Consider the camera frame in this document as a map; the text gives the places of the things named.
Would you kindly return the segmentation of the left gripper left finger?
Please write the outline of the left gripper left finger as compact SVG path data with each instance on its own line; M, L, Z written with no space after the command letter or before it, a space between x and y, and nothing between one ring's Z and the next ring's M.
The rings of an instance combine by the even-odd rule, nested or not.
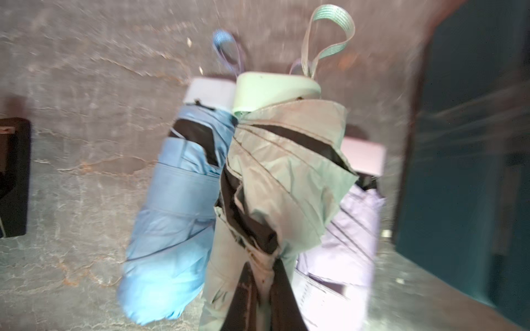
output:
M249 262L243 266L221 331L256 331L258 287Z

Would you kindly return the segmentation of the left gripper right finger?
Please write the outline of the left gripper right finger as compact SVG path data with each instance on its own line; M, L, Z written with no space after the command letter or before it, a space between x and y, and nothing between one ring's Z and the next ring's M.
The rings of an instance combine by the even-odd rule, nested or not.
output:
M281 259L275 261L273 271L275 274L270 293L271 330L307 331Z

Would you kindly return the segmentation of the green umbrella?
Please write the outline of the green umbrella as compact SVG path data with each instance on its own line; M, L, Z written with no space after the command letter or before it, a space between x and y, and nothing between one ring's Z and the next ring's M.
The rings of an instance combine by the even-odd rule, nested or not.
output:
M340 150L346 108L320 98L317 59L302 42L302 74L237 78L239 123L220 175L200 330L220 330L243 266L258 287L257 330L271 330L273 265L291 283L300 254L320 244L357 173Z

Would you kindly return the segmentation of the teal drawer cabinet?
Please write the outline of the teal drawer cabinet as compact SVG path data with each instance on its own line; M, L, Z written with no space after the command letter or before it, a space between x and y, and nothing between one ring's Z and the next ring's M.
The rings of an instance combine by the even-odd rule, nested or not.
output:
M529 2L466 1L434 30L396 250L529 327Z

